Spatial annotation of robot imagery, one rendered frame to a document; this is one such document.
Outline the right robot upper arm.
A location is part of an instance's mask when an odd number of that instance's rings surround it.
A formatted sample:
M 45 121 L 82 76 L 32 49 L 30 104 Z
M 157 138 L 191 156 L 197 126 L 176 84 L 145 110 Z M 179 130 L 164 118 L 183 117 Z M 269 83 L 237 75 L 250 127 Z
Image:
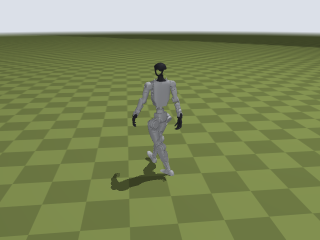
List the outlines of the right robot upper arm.
M 178 102 L 178 97 L 177 97 L 177 88 L 176 88 L 176 82 L 173 80 L 170 80 L 170 90 L 171 90 L 171 94 L 172 94 L 172 102 L 176 103 Z

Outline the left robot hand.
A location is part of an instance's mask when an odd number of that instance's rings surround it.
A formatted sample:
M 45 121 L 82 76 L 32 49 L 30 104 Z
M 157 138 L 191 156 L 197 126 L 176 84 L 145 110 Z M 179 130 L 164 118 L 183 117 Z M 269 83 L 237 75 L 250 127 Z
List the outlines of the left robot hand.
M 133 126 L 134 126 L 134 127 L 136 127 L 135 119 L 137 118 L 137 116 L 138 116 L 138 115 L 137 115 L 137 114 L 135 114 L 135 115 L 132 115 L 132 116 L 133 116 L 133 117 L 132 117 L 132 124 L 133 124 Z

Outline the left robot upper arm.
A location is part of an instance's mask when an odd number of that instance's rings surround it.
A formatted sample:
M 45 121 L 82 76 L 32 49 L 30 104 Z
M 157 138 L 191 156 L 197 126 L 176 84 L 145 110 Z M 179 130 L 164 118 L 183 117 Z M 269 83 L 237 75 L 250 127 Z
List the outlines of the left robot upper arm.
M 149 96 L 149 92 L 150 90 L 153 88 L 154 83 L 152 81 L 146 82 L 144 84 L 144 89 L 143 89 L 143 93 L 142 93 L 142 104 L 145 104 L 147 102 L 147 98 Z

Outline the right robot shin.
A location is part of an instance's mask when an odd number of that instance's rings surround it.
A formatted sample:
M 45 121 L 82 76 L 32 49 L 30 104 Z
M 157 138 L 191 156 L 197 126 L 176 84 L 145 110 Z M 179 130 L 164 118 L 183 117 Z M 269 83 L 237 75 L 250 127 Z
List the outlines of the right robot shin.
M 165 140 L 165 138 L 164 138 L 164 136 L 163 136 L 163 141 Z M 161 142 L 161 143 L 163 143 L 163 142 Z M 156 148 L 156 146 L 155 146 L 155 144 L 153 145 L 153 153 L 152 153 L 152 157 L 154 158 L 154 157 L 156 157 L 157 156 L 157 148 Z

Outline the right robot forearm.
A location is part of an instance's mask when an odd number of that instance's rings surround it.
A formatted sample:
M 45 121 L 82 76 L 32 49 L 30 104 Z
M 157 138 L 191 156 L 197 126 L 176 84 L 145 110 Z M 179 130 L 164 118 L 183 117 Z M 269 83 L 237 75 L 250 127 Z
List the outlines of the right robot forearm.
M 177 97 L 177 98 L 178 98 L 178 97 Z M 176 109 L 177 117 L 180 117 L 180 113 L 182 113 L 182 110 L 181 110 L 179 98 L 178 98 L 178 102 L 176 102 L 176 103 L 174 104 L 174 106 L 175 106 L 175 109 Z M 183 113 L 182 113 L 182 114 L 183 114 Z

